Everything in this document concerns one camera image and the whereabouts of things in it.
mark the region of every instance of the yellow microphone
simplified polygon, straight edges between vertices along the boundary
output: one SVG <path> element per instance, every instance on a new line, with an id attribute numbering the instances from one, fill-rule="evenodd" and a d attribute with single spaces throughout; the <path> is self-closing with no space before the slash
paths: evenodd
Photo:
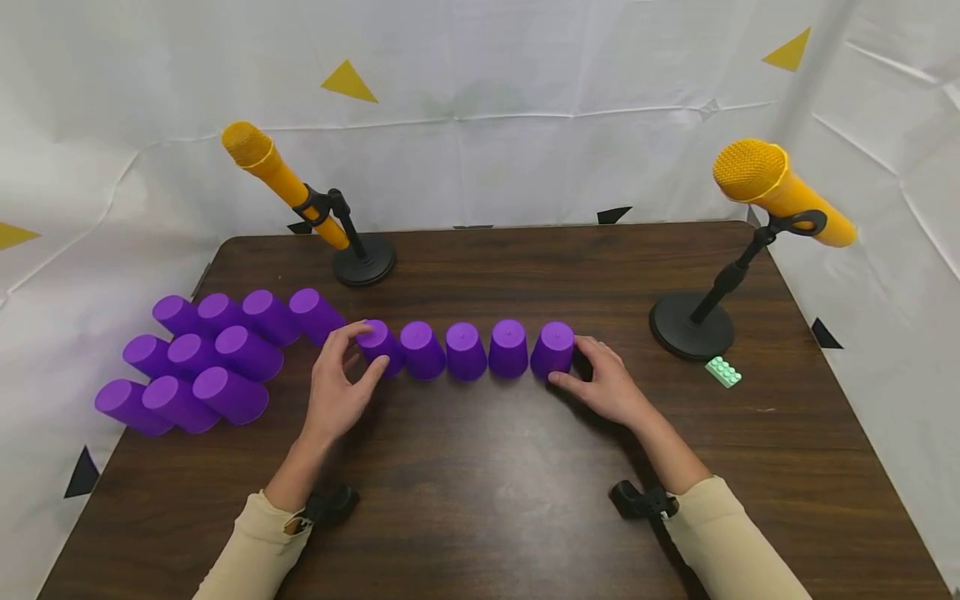
<path id="1" fill-rule="evenodd" d="M 789 156 L 777 144 L 759 139 L 733 142 L 713 163 L 713 180 L 727 198 L 756 204 L 775 217 L 791 217 L 806 210 L 823 212 L 827 225 L 813 236 L 822 244 L 843 248 L 856 240 L 853 223 L 790 170 Z"/>
<path id="2" fill-rule="evenodd" d="M 246 121 L 237 121 L 224 130 L 220 141 L 238 167 L 266 183 L 291 208 L 306 202 L 306 186 L 283 161 L 274 140 L 266 133 Z M 320 217 L 313 207 L 306 208 L 303 214 L 311 220 Z M 347 235 L 333 217 L 327 216 L 314 230 L 335 249 L 349 248 Z"/>

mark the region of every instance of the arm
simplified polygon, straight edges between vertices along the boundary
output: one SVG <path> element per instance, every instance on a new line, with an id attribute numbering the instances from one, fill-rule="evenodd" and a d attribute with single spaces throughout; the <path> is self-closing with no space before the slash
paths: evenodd
<path id="1" fill-rule="evenodd" d="M 550 382 L 601 417 L 630 428 L 680 510 L 666 524 L 681 555 L 713 600 L 809 600 L 810 595 L 756 528 L 726 482 L 714 477 L 640 391 L 610 347 L 577 336 L 593 380 L 562 372 Z"/>
<path id="2" fill-rule="evenodd" d="M 345 363 L 344 353 L 349 342 L 366 331 L 368 325 L 354 323 L 330 333 L 313 366 L 300 435 L 263 492 L 247 498 L 233 535 L 194 600 L 270 600 L 297 563 L 312 530 L 297 513 L 303 510 L 330 447 L 360 419 L 390 362 L 381 356 L 356 384 L 347 381 L 344 371 L 358 357 Z"/>

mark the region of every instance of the wooden table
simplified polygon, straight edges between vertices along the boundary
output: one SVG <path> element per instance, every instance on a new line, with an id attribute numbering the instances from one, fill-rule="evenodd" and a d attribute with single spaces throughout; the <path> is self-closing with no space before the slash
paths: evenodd
<path id="1" fill-rule="evenodd" d="M 533 337 L 566 321 L 631 373 L 815 598 L 947 598 L 947 590 L 769 254 L 725 302 L 743 373 L 730 390 L 663 351 L 647 326 L 662 294 L 703 290 L 750 238 L 741 223 L 391 233 L 396 270 L 337 284 L 316 236 L 234 238 L 199 297 L 320 289 L 348 320 L 438 332 L 520 319 Z M 297 435 L 318 351 L 285 351 L 271 405 L 245 427 L 117 446 L 40 597 L 189 598 L 248 493 Z M 538 385 L 383 382 L 324 480 L 362 501 L 317 532 L 280 598 L 698 598 L 662 530 L 607 498 L 648 480 L 636 442 Z"/>

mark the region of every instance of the purple cup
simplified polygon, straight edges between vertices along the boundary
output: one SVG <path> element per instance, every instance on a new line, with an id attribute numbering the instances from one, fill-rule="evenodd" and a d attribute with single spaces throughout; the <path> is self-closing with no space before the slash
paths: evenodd
<path id="1" fill-rule="evenodd" d="M 507 319 L 493 326 L 490 370 L 504 379 L 515 379 L 527 370 L 527 332 L 519 321 Z"/>
<path id="2" fill-rule="evenodd" d="M 145 436 L 158 436 L 173 429 L 172 422 L 143 405 L 144 390 L 146 388 L 135 381 L 114 379 L 97 393 L 93 406 Z"/>
<path id="3" fill-rule="evenodd" d="M 446 369 L 460 381 L 475 381 L 487 370 L 487 353 L 472 324 L 456 323 L 446 331 Z"/>
<path id="4" fill-rule="evenodd" d="M 544 325 L 530 354 L 530 371 L 546 381 L 546 376 L 553 371 L 570 372 L 572 362 L 573 329 L 559 321 Z"/>
<path id="5" fill-rule="evenodd" d="M 294 294 L 290 298 L 290 311 L 314 346 L 322 346 L 330 331 L 347 324 L 337 309 L 313 288 L 304 288 Z"/>
<path id="6" fill-rule="evenodd" d="M 174 335 L 199 333 L 210 338 L 216 332 L 197 314 L 197 307 L 180 296 L 167 296 L 154 304 L 154 319 Z"/>
<path id="7" fill-rule="evenodd" d="M 393 332 L 387 324 L 377 319 L 367 321 L 367 324 L 373 327 L 370 333 L 361 333 L 356 337 L 357 346 L 363 352 L 369 365 L 373 360 L 382 354 L 390 356 L 390 364 L 387 370 L 383 372 L 384 377 L 393 377 L 403 371 L 403 365 L 406 362 L 403 357 L 403 348 L 394 337 Z"/>
<path id="8" fill-rule="evenodd" d="M 203 433 L 220 420 L 219 413 L 197 400 L 190 383 L 171 375 L 150 382 L 143 405 L 187 433 Z"/>
<path id="9" fill-rule="evenodd" d="M 181 335 L 171 342 L 167 349 L 167 359 L 180 373 L 189 375 L 191 381 L 210 367 L 219 367 L 224 364 L 224 359 L 217 353 L 213 342 L 196 333 Z"/>
<path id="10" fill-rule="evenodd" d="M 242 325 L 221 331 L 214 347 L 228 366 L 257 383 L 273 379 L 283 367 L 283 352 Z"/>
<path id="11" fill-rule="evenodd" d="M 430 325 L 413 321 L 400 330 L 400 346 L 407 372 L 414 379 L 433 381 L 444 373 L 446 354 Z"/>
<path id="12" fill-rule="evenodd" d="M 300 338 L 300 326 L 284 304 L 267 290 L 257 290 L 243 299 L 243 312 L 253 331 L 274 346 L 290 346 Z"/>
<path id="13" fill-rule="evenodd" d="M 180 368 L 170 362 L 167 351 L 168 342 L 155 335 L 144 333 L 130 340 L 123 348 L 125 363 L 147 375 L 151 379 L 163 375 L 180 375 Z"/>
<path id="14" fill-rule="evenodd" d="M 193 395 L 234 425 L 255 421 L 267 410 L 270 393 L 223 367 L 210 367 L 193 382 Z"/>
<path id="15" fill-rule="evenodd" d="M 240 304 L 226 294 L 210 294 L 197 304 L 197 315 L 219 334 L 227 327 L 249 324 Z"/>

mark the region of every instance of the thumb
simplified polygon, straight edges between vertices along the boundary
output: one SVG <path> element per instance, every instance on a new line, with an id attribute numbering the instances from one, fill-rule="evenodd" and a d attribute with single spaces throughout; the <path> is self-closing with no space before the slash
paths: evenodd
<path id="1" fill-rule="evenodd" d="M 589 389 L 587 382 L 565 372 L 554 371 L 547 375 L 547 380 L 561 390 L 566 390 L 580 399 L 587 395 Z"/>
<path id="2" fill-rule="evenodd" d="M 360 377 L 360 381 L 354 384 L 354 387 L 360 388 L 364 394 L 372 394 L 373 388 L 380 381 L 380 377 L 383 376 L 383 372 L 387 370 L 388 365 L 390 365 L 390 356 L 386 354 L 377 356 L 367 367 L 367 372 L 363 374 L 363 377 Z"/>

